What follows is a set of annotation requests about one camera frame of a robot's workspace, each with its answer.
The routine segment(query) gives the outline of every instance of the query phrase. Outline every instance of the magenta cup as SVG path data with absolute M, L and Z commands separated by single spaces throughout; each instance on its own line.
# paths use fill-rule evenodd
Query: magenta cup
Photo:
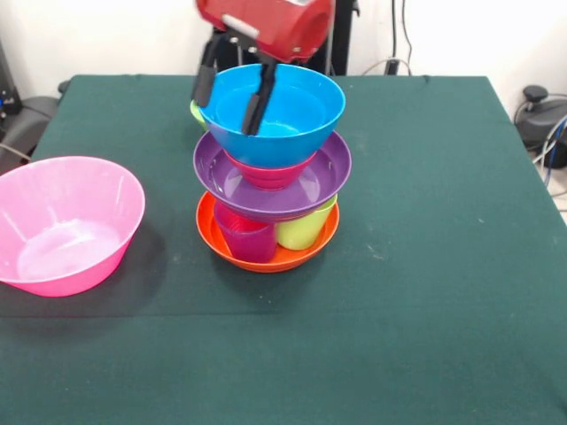
M 235 259 L 268 263 L 276 254 L 276 226 L 242 217 L 222 202 L 214 203 L 214 218 Z

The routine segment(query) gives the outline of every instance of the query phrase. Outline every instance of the purple plate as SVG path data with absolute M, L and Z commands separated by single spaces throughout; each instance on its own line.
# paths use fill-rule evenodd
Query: purple plate
M 296 219 L 323 205 L 346 183 L 351 164 L 348 146 L 333 132 L 295 182 L 273 191 L 247 182 L 209 132 L 193 153 L 195 173 L 214 197 L 245 217 L 264 222 Z

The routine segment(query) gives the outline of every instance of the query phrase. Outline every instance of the stack of dishes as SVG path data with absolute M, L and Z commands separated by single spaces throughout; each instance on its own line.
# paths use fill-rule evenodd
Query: stack of dishes
M 260 84 L 260 66 L 219 73 L 207 108 L 209 131 L 193 155 L 206 188 L 198 230 L 231 263 L 263 273 L 311 259 L 338 227 L 338 192 L 351 154 L 334 130 L 345 95 L 330 78 L 299 66 L 278 66 L 276 85 L 255 136 L 240 127 Z

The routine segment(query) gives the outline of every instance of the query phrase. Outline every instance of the cable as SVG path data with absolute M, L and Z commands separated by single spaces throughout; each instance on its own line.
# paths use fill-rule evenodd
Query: cable
M 567 195 L 567 189 L 563 192 L 554 193 L 553 195 L 550 194 L 551 197 L 562 197 L 563 195 Z
M 31 108 L 31 107 L 29 107 L 29 106 L 23 105 L 23 106 L 22 106 L 22 109 L 27 109 L 27 110 L 29 110 L 29 111 L 33 111 L 33 112 L 35 112 L 35 113 L 39 113 L 40 115 L 43 115 L 45 118 L 48 118 L 48 119 L 50 119 L 50 120 L 53 118 L 53 117 L 51 117 L 50 115 L 48 115 L 47 113 L 42 112 L 42 111 L 40 111 L 39 109 Z
M 553 150 L 551 151 L 551 157 L 549 158 L 548 172 L 546 173 L 546 179 L 545 179 L 546 187 L 549 186 L 549 180 L 551 179 L 551 167 L 553 166 L 553 161 L 555 160 L 555 153 L 557 152 L 557 141 L 561 137 L 564 127 L 565 127 L 565 121 L 559 126 L 559 128 L 555 132 L 555 143 Z
M 12 148 L 11 146 L 8 146 L 7 144 L 2 144 L 0 143 L 0 148 L 2 149 L 6 149 L 7 151 L 13 153 L 14 155 L 16 155 L 17 157 L 20 157 L 22 159 L 25 159 L 27 162 L 31 162 L 31 158 L 26 155 L 25 153 L 21 153 L 20 151 L 18 151 L 17 149 Z
M 564 93 L 549 93 L 548 97 L 567 97 L 567 94 Z M 524 110 L 524 108 L 530 104 L 529 100 L 522 102 L 516 109 L 516 113 L 514 113 L 514 124 L 517 124 L 517 118 L 520 115 L 520 112 Z
M 396 0 L 392 0 L 392 58 L 398 51 L 398 28 L 396 27 Z
M 557 152 L 557 143 L 555 144 L 555 146 L 553 147 L 553 150 L 551 151 L 551 158 L 549 158 L 548 172 L 546 173 L 546 180 L 545 180 L 546 187 L 549 186 L 549 180 L 551 179 L 551 166 L 552 166 L 553 161 L 555 159 L 555 153 L 556 152 Z
M 408 67 L 409 61 L 411 60 L 411 53 L 414 51 L 414 46 L 412 46 L 411 41 L 408 37 L 408 29 L 406 28 L 406 0 L 401 0 L 401 25 L 404 29 L 404 36 L 406 37 L 406 42 L 408 42 L 409 53 L 408 53 Z
M 516 109 L 516 113 L 514 114 L 514 125 L 517 124 L 517 117 L 520 115 L 520 112 L 524 110 L 524 108 L 530 103 L 529 100 L 526 100 L 521 105 L 519 105 Z
M 370 71 L 372 71 L 374 68 L 376 68 L 379 65 L 385 64 L 386 62 L 388 62 L 389 60 L 399 60 L 402 64 L 404 64 L 406 66 L 406 68 L 408 69 L 408 74 L 411 75 L 411 68 L 409 67 L 409 63 L 406 62 L 404 59 L 400 59 L 400 58 L 388 58 L 388 59 L 384 59 L 384 60 L 379 60 L 378 62 L 376 62 L 375 64 L 369 66 L 367 68 L 366 71 L 364 71 L 361 75 L 366 75 L 367 73 L 369 73 Z
M 551 131 L 548 133 L 548 136 L 546 137 L 545 142 L 543 143 L 543 150 L 541 151 L 541 154 L 538 155 L 533 161 L 533 164 L 537 164 L 538 162 L 541 161 L 541 170 L 543 170 L 543 160 L 546 155 L 551 152 L 551 150 L 555 147 L 555 144 L 557 143 L 557 140 L 552 139 L 554 133 L 556 132 L 556 130 L 559 128 L 559 126 L 561 126 L 563 124 L 564 121 L 567 120 L 567 114 L 565 114 L 560 120 L 557 121 L 557 124 L 554 125 L 553 128 L 551 128 Z

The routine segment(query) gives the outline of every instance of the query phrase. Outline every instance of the yellow cup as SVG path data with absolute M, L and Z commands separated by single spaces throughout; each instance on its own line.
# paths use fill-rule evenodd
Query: yellow cup
M 201 111 L 197 106 L 197 102 L 195 102 L 194 100 L 191 101 L 190 110 L 191 110 L 191 115 L 193 115 L 195 120 L 197 120 L 197 122 L 201 125 L 201 127 L 206 131 L 205 119 L 203 118 L 203 115 L 201 115 Z
M 293 251 L 309 248 L 315 243 L 336 202 L 337 195 L 305 217 L 278 223 L 276 225 L 277 242 Z

